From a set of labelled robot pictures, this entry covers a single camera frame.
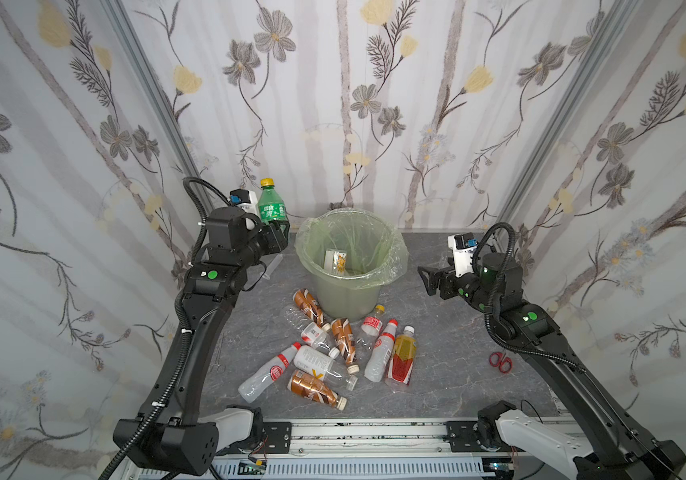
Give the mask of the white bottle yellow flower label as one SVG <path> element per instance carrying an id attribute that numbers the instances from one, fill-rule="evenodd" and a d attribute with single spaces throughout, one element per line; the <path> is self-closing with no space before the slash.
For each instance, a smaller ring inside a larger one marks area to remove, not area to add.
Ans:
<path id="1" fill-rule="evenodd" d="M 334 276 L 346 277 L 347 273 L 347 257 L 345 251 L 336 249 L 327 249 L 324 258 L 324 271 Z"/>

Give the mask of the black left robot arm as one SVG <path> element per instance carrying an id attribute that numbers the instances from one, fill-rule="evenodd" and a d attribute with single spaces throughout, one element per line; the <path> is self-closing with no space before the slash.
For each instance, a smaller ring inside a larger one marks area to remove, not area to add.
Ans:
<path id="1" fill-rule="evenodd" d="M 161 470 L 167 478 L 201 476 L 216 454 L 235 444 L 259 441 L 262 416 L 249 407 L 230 407 L 200 421 L 205 377 L 220 334 L 247 291 L 248 271 L 289 243 L 288 220 L 262 221 L 211 183 L 183 181 L 200 215 L 192 262 L 174 301 L 178 328 L 160 374 L 137 415 L 118 422 L 119 450 L 101 473 L 109 479 L 125 459 Z"/>

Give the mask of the yellow juice bottle red label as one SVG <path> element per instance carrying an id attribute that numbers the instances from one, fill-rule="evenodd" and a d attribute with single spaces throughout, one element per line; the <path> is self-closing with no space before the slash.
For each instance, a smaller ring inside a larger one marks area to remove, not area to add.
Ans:
<path id="1" fill-rule="evenodd" d="M 416 354 L 415 328 L 406 326 L 395 341 L 386 374 L 386 383 L 395 388 L 408 387 L 413 374 Z"/>

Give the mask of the green soda bottle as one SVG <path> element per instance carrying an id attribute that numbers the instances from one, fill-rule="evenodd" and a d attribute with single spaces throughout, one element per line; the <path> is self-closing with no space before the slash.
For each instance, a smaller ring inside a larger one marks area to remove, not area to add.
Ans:
<path id="1" fill-rule="evenodd" d="M 258 213 L 261 217 L 262 233 L 278 233 L 287 236 L 290 223 L 285 202 L 277 192 L 275 182 L 271 178 L 261 180 L 261 196 L 258 201 Z"/>

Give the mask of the clear crushed water bottle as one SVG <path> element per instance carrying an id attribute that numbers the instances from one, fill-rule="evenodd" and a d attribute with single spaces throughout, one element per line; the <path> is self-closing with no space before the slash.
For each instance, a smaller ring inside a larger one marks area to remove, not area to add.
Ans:
<path id="1" fill-rule="evenodd" d="M 308 346 L 320 351 L 332 359 L 340 356 L 337 342 L 332 336 L 331 326 L 319 326 L 297 307 L 286 307 L 284 318 L 300 334 L 301 340 Z"/>

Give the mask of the white bottle yellow V label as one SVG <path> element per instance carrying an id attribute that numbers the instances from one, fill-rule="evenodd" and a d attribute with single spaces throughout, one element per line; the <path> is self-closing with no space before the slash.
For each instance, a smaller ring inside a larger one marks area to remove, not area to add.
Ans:
<path id="1" fill-rule="evenodd" d="M 343 363 L 308 345 L 298 350 L 293 363 L 298 369 L 311 374 L 332 388 L 353 391 L 358 382 L 358 377 L 351 374 Z"/>

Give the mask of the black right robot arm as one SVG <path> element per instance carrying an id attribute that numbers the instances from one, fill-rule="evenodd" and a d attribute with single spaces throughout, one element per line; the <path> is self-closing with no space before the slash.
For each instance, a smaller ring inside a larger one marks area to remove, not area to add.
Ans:
<path id="1" fill-rule="evenodd" d="M 684 451 L 637 422 L 579 359 L 551 315 L 526 300 L 514 228 L 499 222 L 481 240 L 462 234 L 448 243 L 460 258 L 443 269 L 418 270 L 427 294 L 459 297 L 483 314 L 491 339 L 546 381 L 586 437 L 580 443 L 500 401 L 478 413 L 480 445 L 523 450 L 569 479 L 679 478 Z"/>

